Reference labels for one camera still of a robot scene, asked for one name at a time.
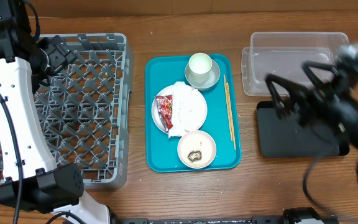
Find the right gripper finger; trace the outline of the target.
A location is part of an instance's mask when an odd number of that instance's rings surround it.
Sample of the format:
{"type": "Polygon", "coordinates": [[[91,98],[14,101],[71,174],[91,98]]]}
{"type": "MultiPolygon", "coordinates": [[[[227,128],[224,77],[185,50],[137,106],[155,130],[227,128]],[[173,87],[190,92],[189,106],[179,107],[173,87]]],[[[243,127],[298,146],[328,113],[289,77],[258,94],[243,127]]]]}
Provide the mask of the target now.
{"type": "Polygon", "coordinates": [[[292,113],[296,104],[303,105],[306,101],[309,89],[303,85],[271,73],[266,76],[265,82],[271,94],[276,114],[280,119],[292,113]],[[275,84],[288,92],[289,97],[287,99],[281,98],[275,84]]]}
{"type": "Polygon", "coordinates": [[[307,85],[309,89],[329,86],[337,88],[340,84],[340,74],[335,65],[305,61],[302,63],[301,69],[310,81],[310,84],[307,85]]]}

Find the white napkin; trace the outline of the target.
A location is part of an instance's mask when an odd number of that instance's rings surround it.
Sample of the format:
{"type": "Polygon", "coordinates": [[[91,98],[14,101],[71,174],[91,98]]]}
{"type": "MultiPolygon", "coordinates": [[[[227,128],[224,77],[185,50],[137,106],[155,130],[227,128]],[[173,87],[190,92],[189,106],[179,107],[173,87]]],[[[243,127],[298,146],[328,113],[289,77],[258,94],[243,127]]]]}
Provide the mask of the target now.
{"type": "Polygon", "coordinates": [[[203,107],[200,92],[184,82],[176,82],[172,88],[172,124],[168,137],[180,137],[200,128],[203,107]]]}

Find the red snack wrapper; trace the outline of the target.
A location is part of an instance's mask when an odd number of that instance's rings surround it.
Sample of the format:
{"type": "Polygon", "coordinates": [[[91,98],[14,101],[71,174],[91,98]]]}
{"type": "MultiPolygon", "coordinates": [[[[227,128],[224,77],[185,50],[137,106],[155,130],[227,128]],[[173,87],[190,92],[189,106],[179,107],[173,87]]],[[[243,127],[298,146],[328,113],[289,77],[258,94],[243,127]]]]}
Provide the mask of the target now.
{"type": "Polygon", "coordinates": [[[157,110],[159,118],[163,124],[164,131],[169,132],[169,130],[173,127],[172,124],[172,104],[173,104],[173,96],[156,96],[155,101],[157,104],[157,110]]]}

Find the brown food scrap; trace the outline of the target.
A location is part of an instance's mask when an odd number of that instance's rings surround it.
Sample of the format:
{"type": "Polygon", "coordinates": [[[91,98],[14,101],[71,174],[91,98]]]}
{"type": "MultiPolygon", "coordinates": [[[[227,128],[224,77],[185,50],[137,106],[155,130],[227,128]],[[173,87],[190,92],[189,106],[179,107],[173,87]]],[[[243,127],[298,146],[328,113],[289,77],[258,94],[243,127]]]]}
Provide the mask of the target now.
{"type": "Polygon", "coordinates": [[[202,159],[202,152],[201,152],[201,151],[191,151],[191,152],[188,154],[188,159],[189,159],[191,162],[199,161],[199,160],[202,159]]]}

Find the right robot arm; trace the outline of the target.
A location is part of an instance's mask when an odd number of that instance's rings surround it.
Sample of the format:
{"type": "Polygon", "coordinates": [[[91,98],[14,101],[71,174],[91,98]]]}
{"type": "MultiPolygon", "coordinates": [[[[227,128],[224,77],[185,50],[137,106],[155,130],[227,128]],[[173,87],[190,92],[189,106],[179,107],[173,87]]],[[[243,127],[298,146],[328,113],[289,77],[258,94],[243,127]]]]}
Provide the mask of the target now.
{"type": "Polygon", "coordinates": [[[301,126],[321,120],[338,128],[358,149],[358,101],[351,95],[358,82],[358,61],[341,60],[334,65],[306,61],[301,67],[312,88],[271,73],[265,78],[277,116],[284,118],[297,110],[301,126]]]}

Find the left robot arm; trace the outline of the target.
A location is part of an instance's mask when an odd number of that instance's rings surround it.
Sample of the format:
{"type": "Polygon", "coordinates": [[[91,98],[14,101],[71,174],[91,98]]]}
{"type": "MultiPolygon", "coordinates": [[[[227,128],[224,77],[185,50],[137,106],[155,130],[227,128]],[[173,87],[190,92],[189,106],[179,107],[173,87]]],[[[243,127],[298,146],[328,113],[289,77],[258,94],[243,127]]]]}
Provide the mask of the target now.
{"type": "Polygon", "coordinates": [[[46,143],[34,93],[76,55],[61,37],[43,38],[39,28],[31,28],[31,6],[0,0],[0,204],[72,223],[112,223],[110,208],[85,191],[78,166],[59,166],[46,143]]]}

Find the clear plastic bin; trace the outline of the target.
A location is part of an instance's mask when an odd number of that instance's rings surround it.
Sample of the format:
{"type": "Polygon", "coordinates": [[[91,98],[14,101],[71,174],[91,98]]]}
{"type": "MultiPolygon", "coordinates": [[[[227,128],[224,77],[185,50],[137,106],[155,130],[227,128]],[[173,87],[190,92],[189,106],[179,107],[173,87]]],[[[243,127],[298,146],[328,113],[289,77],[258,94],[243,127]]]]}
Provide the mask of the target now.
{"type": "Polygon", "coordinates": [[[305,61],[332,64],[340,46],[349,43],[343,32],[254,32],[242,50],[244,93],[269,96],[265,77],[269,73],[301,85],[312,84],[301,69],[305,61]]]}

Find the black plastic tray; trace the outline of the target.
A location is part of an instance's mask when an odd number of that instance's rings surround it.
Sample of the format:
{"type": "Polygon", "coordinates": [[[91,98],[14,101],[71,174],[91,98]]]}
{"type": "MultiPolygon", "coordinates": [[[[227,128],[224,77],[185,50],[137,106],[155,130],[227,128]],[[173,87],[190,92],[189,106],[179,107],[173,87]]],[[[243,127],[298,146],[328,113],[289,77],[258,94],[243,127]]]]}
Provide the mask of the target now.
{"type": "Polygon", "coordinates": [[[299,114],[277,117],[272,101],[261,101],[256,107],[260,153],[264,157],[345,156],[348,141],[320,120],[302,127],[299,114]]]}

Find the grey dish rack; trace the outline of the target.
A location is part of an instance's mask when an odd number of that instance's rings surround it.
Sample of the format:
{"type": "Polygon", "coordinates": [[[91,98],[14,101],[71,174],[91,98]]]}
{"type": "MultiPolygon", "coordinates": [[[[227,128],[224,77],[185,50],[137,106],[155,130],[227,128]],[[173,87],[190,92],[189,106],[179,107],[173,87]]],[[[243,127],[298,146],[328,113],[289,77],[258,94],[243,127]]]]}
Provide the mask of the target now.
{"type": "MultiPolygon", "coordinates": [[[[127,180],[127,112],[134,55],[124,34],[62,34],[77,59],[34,93],[46,143],[59,166],[76,164],[88,189],[127,180]]],[[[0,144],[0,184],[4,183],[0,144]]]]}

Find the wooden chopstick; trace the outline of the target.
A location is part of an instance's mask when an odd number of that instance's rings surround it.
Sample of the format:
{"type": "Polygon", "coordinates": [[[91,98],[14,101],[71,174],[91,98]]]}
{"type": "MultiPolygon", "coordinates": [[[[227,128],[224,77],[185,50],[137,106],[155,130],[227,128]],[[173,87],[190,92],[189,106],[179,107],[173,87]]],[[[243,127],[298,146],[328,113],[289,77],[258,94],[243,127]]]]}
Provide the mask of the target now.
{"type": "Polygon", "coordinates": [[[231,141],[234,142],[234,128],[233,128],[233,121],[232,121],[232,112],[231,112],[231,103],[230,103],[230,95],[229,95],[229,88],[226,81],[226,75],[223,75],[223,82],[224,82],[224,88],[225,88],[225,97],[226,97],[226,106],[227,106],[227,116],[228,116],[228,122],[229,122],[229,130],[231,135],[231,141]]]}
{"type": "Polygon", "coordinates": [[[231,138],[233,141],[234,150],[236,151],[236,138],[235,138],[235,133],[234,133],[234,123],[233,123],[233,118],[232,118],[231,97],[230,97],[229,86],[228,86],[227,82],[225,82],[225,87],[226,87],[227,107],[228,107],[228,113],[229,113],[228,116],[229,116],[229,126],[230,126],[230,130],[231,130],[231,138]]]}

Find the teal plastic tray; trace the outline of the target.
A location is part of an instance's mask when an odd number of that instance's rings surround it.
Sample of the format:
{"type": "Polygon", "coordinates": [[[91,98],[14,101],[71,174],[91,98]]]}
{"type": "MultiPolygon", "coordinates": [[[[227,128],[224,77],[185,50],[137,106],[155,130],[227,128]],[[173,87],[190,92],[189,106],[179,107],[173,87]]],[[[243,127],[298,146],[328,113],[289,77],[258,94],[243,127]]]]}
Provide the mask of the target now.
{"type": "MultiPolygon", "coordinates": [[[[237,118],[236,98],[229,59],[222,54],[210,57],[220,68],[221,77],[217,84],[207,91],[202,91],[208,114],[201,130],[208,133],[216,143],[216,157],[204,170],[232,169],[242,157],[241,138],[237,118]],[[236,138],[236,151],[229,130],[227,106],[223,75],[229,86],[232,118],[236,138]]],[[[187,172],[192,169],[180,160],[177,153],[179,138],[169,138],[152,119],[152,103],[156,95],[175,82],[184,82],[185,67],[189,55],[155,57],[145,67],[145,153],[149,167],[156,172],[187,172]]]]}

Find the grey saucer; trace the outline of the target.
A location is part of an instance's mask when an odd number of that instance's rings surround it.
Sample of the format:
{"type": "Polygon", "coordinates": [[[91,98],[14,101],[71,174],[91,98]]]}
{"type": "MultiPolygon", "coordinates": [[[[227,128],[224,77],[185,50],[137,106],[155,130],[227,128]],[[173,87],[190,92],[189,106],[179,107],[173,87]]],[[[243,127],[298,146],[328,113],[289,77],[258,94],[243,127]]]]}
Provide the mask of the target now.
{"type": "Polygon", "coordinates": [[[211,69],[204,74],[198,74],[193,72],[190,66],[187,65],[185,68],[185,78],[193,88],[201,91],[209,90],[219,81],[220,68],[217,63],[212,60],[211,69]]]}

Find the white cup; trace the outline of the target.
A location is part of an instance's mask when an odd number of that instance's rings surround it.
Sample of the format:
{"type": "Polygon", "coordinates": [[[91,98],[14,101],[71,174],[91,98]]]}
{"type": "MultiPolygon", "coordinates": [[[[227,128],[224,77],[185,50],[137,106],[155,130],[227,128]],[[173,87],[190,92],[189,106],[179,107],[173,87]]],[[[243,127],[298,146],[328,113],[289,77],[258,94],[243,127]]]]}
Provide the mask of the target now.
{"type": "Polygon", "coordinates": [[[208,79],[212,68],[212,59],[205,53],[193,54],[188,62],[189,77],[197,83],[203,83],[208,79]]]}

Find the large white plate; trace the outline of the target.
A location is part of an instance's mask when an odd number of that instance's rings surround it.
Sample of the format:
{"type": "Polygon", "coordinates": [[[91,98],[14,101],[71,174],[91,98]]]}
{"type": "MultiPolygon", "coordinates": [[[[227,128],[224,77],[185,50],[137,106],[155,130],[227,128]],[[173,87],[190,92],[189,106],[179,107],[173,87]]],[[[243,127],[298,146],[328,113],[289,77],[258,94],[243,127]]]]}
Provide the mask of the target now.
{"type": "Polygon", "coordinates": [[[204,96],[185,82],[175,82],[158,93],[152,103],[152,119],[169,137],[199,130],[208,114],[204,96]]]}

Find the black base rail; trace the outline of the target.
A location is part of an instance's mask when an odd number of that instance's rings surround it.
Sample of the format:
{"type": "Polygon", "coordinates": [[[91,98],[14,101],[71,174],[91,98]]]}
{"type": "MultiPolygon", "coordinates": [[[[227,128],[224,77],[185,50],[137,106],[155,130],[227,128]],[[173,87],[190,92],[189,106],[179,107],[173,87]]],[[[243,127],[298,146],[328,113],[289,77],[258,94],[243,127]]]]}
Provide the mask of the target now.
{"type": "Polygon", "coordinates": [[[336,216],[322,217],[312,207],[285,209],[281,215],[261,215],[250,218],[199,218],[164,219],[118,218],[112,216],[113,224],[339,224],[336,216]]]}

